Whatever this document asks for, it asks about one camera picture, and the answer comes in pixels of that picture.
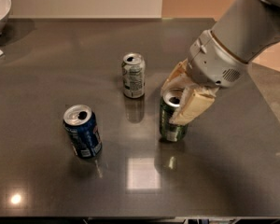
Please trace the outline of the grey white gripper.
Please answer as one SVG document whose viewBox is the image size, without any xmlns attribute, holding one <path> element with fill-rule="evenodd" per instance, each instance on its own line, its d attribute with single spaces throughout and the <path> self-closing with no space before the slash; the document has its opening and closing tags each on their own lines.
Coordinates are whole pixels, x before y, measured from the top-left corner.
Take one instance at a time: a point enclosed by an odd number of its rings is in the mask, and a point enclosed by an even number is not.
<svg viewBox="0 0 280 224">
<path fill-rule="evenodd" d="M 192 122 L 216 100 L 218 88 L 209 87 L 232 87 L 246 68 L 247 64 L 230 55 L 210 30 L 203 31 L 190 46 L 188 59 L 175 66 L 161 87 L 161 94 L 170 89 L 183 90 L 180 106 L 169 122 L 174 125 Z M 193 85 L 193 81 L 203 86 Z"/>
</svg>

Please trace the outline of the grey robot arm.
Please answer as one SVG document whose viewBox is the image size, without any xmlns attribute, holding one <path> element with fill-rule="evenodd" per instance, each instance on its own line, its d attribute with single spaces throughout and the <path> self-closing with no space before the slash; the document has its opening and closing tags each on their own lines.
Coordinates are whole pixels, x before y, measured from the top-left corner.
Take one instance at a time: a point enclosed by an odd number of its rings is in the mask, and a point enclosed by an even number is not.
<svg viewBox="0 0 280 224">
<path fill-rule="evenodd" d="M 169 122 L 186 125 L 233 86 L 266 48 L 280 42 L 280 0 L 235 0 L 216 24 L 190 46 L 188 58 L 168 76 L 161 94 L 180 90 Z"/>
</svg>

